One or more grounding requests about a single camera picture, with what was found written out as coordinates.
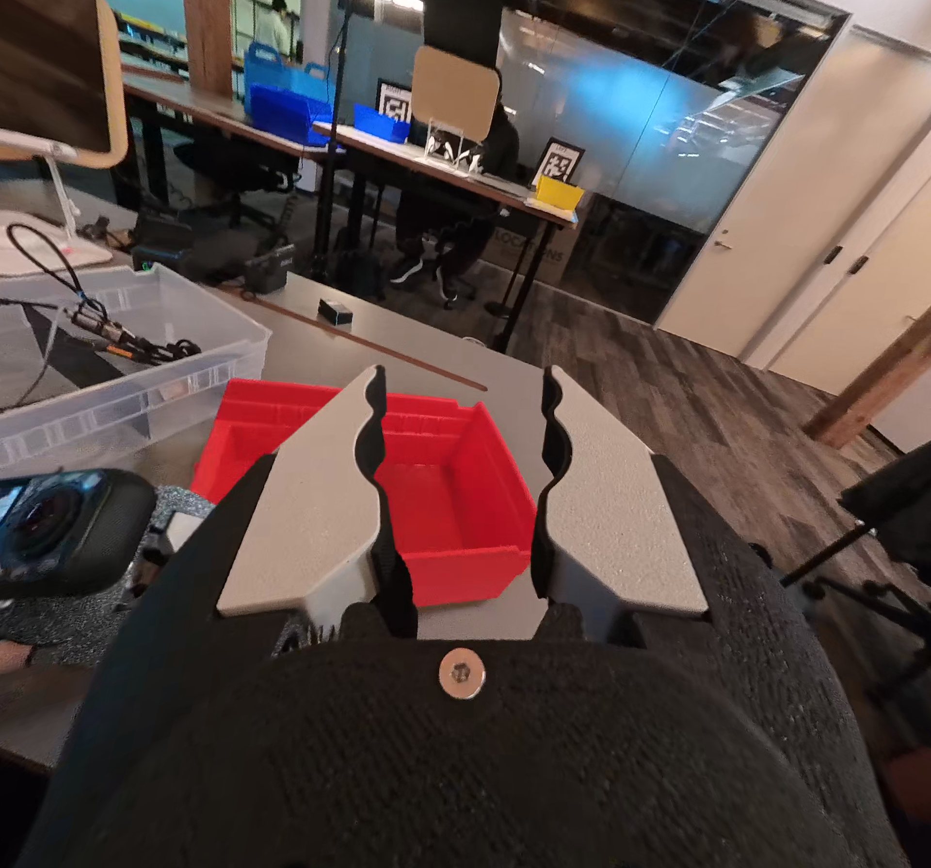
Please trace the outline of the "red plastic bin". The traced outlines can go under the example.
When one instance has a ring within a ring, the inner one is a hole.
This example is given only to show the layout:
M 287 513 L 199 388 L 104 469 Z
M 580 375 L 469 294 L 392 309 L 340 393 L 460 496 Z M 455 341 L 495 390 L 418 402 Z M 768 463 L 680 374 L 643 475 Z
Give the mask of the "red plastic bin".
M 217 504 L 339 390 L 233 379 L 193 470 L 190 489 Z M 394 541 L 420 609 L 495 599 L 528 569 L 536 504 L 483 404 L 387 395 L 387 493 Z

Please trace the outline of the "white double door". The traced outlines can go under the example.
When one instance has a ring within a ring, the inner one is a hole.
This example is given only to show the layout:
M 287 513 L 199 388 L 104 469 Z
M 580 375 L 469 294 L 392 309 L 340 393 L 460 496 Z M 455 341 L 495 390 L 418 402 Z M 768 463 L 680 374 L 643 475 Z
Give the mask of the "white double door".
M 740 360 L 835 395 L 929 302 L 930 134 L 920 133 Z

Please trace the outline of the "clear plastic bin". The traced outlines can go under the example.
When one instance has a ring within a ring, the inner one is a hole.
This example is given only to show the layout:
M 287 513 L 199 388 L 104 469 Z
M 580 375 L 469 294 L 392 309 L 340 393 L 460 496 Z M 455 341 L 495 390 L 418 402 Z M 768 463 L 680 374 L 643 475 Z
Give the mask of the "clear plastic bin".
M 87 293 L 134 335 L 200 352 L 135 363 L 76 327 L 77 297 L 42 273 L 3 278 L 1 471 L 127 466 L 142 449 L 213 420 L 231 379 L 262 375 L 270 331 L 161 266 L 87 269 Z

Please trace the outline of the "light blue tote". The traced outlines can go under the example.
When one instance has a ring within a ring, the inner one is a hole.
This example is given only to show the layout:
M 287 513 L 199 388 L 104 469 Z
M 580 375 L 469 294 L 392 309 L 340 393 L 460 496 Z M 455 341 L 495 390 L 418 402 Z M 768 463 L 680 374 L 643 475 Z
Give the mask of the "light blue tote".
M 318 63 L 294 67 L 273 48 L 257 41 L 248 47 L 243 59 L 244 108 L 251 115 L 251 92 L 256 84 L 298 93 L 333 105 L 335 91 L 328 68 Z

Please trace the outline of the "black wall screen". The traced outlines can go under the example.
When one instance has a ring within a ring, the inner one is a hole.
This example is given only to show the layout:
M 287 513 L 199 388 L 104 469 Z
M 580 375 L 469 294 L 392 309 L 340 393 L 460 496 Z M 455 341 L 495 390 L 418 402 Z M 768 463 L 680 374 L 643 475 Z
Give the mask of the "black wall screen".
M 426 47 L 495 69 L 503 6 L 500 0 L 422 0 Z

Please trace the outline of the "black power station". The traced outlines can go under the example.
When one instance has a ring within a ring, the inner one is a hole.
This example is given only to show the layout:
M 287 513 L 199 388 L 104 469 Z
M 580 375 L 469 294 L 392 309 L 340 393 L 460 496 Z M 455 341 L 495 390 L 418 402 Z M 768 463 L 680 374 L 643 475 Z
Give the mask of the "black power station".
M 160 265 L 188 280 L 196 280 L 194 235 L 188 224 L 164 212 L 141 209 L 130 231 L 130 240 L 134 271 L 150 270 Z

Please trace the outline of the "black tripod stand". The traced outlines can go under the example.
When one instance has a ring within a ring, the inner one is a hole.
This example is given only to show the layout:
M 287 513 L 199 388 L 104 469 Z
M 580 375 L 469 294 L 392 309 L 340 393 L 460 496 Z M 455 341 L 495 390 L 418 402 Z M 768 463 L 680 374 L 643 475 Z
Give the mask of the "black tripod stand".
M 921 646 L 900 673 L 868 691 L 876 703 L 893 698 L 930 668 L 930 607 L 895 583 L 867 581 L 850 586 L 818 573 L 840 552 L 864 537 L 874 537 L 888 558 L 909 568 L 925 588 L 930 586 L 930 443 L 925 443 L 855 486 L 844 490 L 839 505 L 855 526 L 779 581 L 783 588 L 802 584 L 809 597 L 820 600 L 831 591 L 898 629 L 918 638 Z

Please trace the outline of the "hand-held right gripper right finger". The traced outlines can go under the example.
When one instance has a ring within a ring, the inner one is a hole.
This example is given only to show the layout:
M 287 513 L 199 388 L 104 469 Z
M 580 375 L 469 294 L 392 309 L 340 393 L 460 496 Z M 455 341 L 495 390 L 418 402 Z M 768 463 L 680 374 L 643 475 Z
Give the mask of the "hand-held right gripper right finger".
M 590 642 L 636 612 L 701 619 L 708 602 L 653 450 L 562 368 L 543 377 L 542 490 L 530 549 L 534 591 L 573 607 Z

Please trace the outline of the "black charger box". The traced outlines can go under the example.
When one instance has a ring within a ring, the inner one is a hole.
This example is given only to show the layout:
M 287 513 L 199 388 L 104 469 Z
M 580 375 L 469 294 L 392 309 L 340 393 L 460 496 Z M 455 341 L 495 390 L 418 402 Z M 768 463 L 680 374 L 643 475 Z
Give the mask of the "black charger box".
M 287 285 L 293 270 L 295 244 L 278 246 L 261 256 L 252 257 L 243 267 L 243 287 L 256 296 L 277 292 Z

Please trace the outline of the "wooden pillar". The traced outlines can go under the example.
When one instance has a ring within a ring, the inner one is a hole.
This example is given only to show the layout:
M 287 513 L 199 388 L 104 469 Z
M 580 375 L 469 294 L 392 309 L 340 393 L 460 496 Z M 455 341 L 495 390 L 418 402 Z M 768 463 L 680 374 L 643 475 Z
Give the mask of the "wooden pillar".
M 231 0 L 183 0 L 183 9 L 192 87 L 232 99 Z
M 839 450 L 860 436 L 930 367 L 930 310 L 802 426 L 815 442 Z

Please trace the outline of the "black office chair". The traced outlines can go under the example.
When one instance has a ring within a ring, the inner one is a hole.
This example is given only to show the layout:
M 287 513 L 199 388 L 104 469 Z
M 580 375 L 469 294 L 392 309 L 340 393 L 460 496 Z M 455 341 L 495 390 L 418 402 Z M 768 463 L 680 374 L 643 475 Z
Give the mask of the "black office chair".
M 254 141 L 223 136 L 181 143 L 172 151 L 180 164 L 220 193 L 218 201 L 203 208 L 209 216 L 227 218 L 231 229 L 238 228 L 243 219 L 268 232 L 279 227 L 277 216 L 246 205 L 243 196 L 251 192 L 290 195 L 299 172 L 299 158 Z

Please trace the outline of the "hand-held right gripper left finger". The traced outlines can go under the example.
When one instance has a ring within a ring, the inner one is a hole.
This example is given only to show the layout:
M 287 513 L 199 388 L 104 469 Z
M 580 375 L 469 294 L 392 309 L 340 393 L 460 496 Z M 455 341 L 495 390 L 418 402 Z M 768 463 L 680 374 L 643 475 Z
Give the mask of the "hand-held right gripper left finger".
M 413 639 L 411 574 L 386 491 L 382 365 L 363 370 L 273 456 L 216 608 L 224 618 L 298 613 L 321 633 L 373 603 L 390 634 Z

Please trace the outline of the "tablet with pale frame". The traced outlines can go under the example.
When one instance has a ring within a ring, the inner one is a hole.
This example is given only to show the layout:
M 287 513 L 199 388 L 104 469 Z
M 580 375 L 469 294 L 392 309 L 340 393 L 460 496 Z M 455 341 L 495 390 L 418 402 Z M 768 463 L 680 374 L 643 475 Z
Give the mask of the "tablet with pale frame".
M 122 61 L 105 0 L 1 0 L 2 160 L 112 168 L 128 152 Z

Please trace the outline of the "printed tag sign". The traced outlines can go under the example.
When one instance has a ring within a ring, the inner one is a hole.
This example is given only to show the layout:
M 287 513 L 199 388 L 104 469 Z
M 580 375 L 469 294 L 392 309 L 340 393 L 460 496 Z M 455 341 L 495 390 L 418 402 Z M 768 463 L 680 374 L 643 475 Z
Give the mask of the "printed tag sign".
M 409 125 L 413 115 L 412 96 L 410 86 L 379 78 L 376 89 L 376 111 L 396 122 Z
M 542 177 L 555 179 L 562 183 L 571 183 L 576 167 L 585 153 L 586 150 L 582 147 L 551 137 L 538 160 L 530 188 L 536 188 Z

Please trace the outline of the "printed cardboard box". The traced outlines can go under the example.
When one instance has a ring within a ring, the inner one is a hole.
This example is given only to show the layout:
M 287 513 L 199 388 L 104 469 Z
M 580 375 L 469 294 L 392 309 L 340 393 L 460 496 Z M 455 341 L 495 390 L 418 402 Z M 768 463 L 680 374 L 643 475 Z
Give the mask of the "printed cardboard box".
M 520 274 L 524 274 L 543 239 L 545 228 L 546 224 L 536 219 L 515 216 L 503 219 L 486 246 L 482 260 L 508 271 L 518 265 Z M 552 286 L 561 283 L 580 232 L 580 226 L 555 230 L 537 269 L 536 280 Z

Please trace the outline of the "dark office desk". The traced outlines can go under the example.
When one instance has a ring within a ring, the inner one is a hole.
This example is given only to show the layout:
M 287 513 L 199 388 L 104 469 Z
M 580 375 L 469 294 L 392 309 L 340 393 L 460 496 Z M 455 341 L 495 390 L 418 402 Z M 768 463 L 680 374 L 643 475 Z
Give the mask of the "dark office desk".
M 544 203 L 527 187 L 425 156 L 424 148 L 410 143 L 385 140 L 353 126 L 332 126 L 325 121 L 315 121 L 313 129 L 334 144 L 334 158 L 341 157 L 343 167 L 353 174 L 344 233 L 337 237 L 340 248 L 354 251 L 359 247 L 368 184 L 421 193 L 460 212 L 470 208 L 461 198 L 463 192 L 469 192 L 494 210 L 494 219 L 506 208 L 511 219 L 522 216 L 543 225 L 541 240 L 532 252 L 516 298 L 505 302 L 505 324 L 493 340 L 493 350 L 507 352 L 544 254 L 557 231 L 576 227 L 576 211 Z
M 223 136 L 227 139 L 254 141 L 264 147 L 299 158 L 299 172 L 294 191 L 288 195 L 251 192 L 243 196 L 250 207 L 277 216 L 279 227 L 273 232 L 263 229 L 264 237 L 259 242 L 257 254 L 289 243 L 289 227 L 299 200 L 306 196 L 298 187 L 300 165 L 310 163 L 318 168 L 324 161 L 324 147 L 310 147 L 286 141 L 262 132 L 252 125 L 243 106 L 233 100 L 208 94 L 183 83 L 175 75 L 145 71 L 141 68 L 124 69 L 124 93 L 127 110 L 129 151 L 118 169 L 112 171 L 113 185 L 120 189 L 132 203 L 141 206 L 144 202 L 170 209 L 171 200 L 183 204 L 186 210 L 201 211 L 221 198 L 220 193 L 209 182 L 195 176 L 191 170 L 175 161 L 193 174 L 195 181 L 208 187 L 208 199 L 204 205 L 196 204 L 169 177 L 165 132 L 172 133 L 186 143 L 201 138 Z

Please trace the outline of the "small blue plastic bin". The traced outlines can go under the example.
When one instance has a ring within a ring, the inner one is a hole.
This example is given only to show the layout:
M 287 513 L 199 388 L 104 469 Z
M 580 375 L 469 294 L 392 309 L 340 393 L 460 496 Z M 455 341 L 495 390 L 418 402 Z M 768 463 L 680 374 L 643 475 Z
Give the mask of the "small blue plastic bin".
M 397 144 L 407 142 L 411 124 L 360 103 L 354 104 L 354 128 L 360 133 Z

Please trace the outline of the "large blue plastic bin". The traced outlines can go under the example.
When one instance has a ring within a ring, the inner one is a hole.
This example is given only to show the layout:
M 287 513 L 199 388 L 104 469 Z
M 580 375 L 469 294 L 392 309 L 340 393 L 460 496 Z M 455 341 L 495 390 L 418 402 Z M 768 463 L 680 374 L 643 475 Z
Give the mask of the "large blue plastic bin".
M 329 137 L 314 129 L 315 122 L 332 121 L 326 100 L 263 83 L 251 84 L 247 99 L 250 122 L 262 132 L 310 147 L 327 145 Z

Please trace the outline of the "yellow plastic bin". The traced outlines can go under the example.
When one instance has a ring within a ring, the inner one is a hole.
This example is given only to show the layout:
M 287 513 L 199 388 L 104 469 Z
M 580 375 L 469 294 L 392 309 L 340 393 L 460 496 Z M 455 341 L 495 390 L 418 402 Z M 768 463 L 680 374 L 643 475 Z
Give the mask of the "yellow plastic bin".
M 542 175 L 537 179 L 534 200 L 548 211 L 572 217 L 585 195 L 585 189 L 560 178 Z

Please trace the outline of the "white tablet stand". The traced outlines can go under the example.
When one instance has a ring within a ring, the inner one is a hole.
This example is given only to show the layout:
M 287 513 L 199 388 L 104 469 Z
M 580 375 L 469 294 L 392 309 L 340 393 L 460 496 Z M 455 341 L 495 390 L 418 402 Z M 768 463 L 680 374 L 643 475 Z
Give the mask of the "white tablet stand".
M 26 276 L 27 263 L 51 272 L 66 272 L 98 266 L 112 259 L 111 251 L 80 236 L 77 232 L 79 209 L 68 195 L 59 162 L 77 157 L 76 149 L 56 141 L 41 140 L 8 130 L 2 131 L 2 145 L 20 150 L 46 162 L 54 193 L 63 216 L 62 224 L 45 221 L 34 213 L 1 210 L 3 278 Z

